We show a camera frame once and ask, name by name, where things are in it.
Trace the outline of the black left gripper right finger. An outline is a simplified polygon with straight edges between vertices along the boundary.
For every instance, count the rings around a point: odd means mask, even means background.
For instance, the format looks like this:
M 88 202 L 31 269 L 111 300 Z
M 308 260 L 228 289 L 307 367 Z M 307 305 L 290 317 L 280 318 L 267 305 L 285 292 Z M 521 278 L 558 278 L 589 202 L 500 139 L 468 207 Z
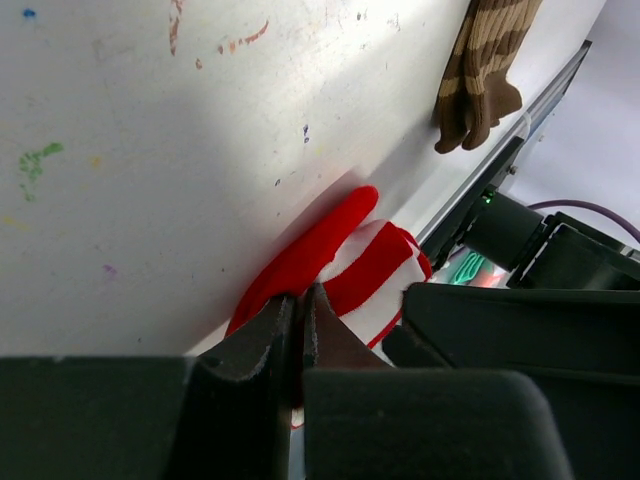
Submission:
M 569 479 L 540 389 L 501 370 L 394 368 L 306 294 L 305 473 L 310 479 Z

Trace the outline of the aluminium front rail frame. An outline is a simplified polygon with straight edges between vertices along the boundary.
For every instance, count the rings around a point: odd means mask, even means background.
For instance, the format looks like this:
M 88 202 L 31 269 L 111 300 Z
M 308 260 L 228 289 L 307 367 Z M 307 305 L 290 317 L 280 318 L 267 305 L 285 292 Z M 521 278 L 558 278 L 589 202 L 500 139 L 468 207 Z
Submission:
M 497 187 L 512 175 L 518 155 L 532 141 L 549 115 L 557 108 L 572 84 L 592 42 L 583 42 L 578 52 L 524 111 L 518 121 L 465 180 L 453 197 L 417 235 L 427 256 L 435 256 L 451 238 L 470 206 L 490 186 Z

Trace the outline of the brown beige striped sock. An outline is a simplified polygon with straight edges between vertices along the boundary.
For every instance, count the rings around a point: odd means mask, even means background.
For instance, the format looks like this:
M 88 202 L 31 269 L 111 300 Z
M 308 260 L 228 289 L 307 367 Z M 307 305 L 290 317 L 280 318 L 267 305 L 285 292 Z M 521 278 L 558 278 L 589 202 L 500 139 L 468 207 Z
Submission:
M 438 153 L 478 148 L 502 118 L 522 108 L 507 74 L 540 5 L 537 0 L 469 3 L 438 91 Z

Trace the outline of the red white striped sock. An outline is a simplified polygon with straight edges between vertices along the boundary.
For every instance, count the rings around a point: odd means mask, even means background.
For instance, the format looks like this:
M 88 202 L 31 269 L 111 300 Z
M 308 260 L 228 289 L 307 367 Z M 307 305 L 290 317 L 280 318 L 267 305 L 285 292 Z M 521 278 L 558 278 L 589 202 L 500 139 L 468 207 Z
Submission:
M 404 291 L 432 267 L 409 232 L 372 218 L 378 198 L 373 186 L 356 188 L 285 247 L 248 287 L 225 334 L 288 295 L 303 301 L 304 368 L 389 369 L 374 349 L 400 321 Z

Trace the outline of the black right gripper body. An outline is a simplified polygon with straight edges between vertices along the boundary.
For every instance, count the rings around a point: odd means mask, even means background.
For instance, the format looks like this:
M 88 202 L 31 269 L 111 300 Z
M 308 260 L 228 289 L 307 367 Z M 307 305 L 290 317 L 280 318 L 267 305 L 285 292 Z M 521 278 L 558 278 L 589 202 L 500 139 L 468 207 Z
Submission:
M 639 295 L 419 283 L 382 349 L 402 368 L 512 370 L 543 391 L 578 479 L 639 476 Z

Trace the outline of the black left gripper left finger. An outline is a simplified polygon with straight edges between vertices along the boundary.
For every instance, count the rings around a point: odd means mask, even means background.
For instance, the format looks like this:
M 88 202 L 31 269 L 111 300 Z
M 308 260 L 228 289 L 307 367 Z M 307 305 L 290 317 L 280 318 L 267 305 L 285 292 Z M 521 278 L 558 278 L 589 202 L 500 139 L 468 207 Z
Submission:
M 283 479 L 295 302 L 198 356 L 5 357 L 5 479 Z

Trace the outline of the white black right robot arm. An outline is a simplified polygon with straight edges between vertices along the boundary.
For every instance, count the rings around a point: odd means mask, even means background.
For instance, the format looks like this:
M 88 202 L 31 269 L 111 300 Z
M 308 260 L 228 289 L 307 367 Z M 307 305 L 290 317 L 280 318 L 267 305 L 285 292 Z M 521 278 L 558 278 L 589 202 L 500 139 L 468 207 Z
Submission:
M 410 287 L 386 356 L 401 368 L 521 373 L 548 399 L 576 478 L 637 478 L 637 252 L 498 193 L 476 202 L 453 241 L 507 269 L 505 287 Z

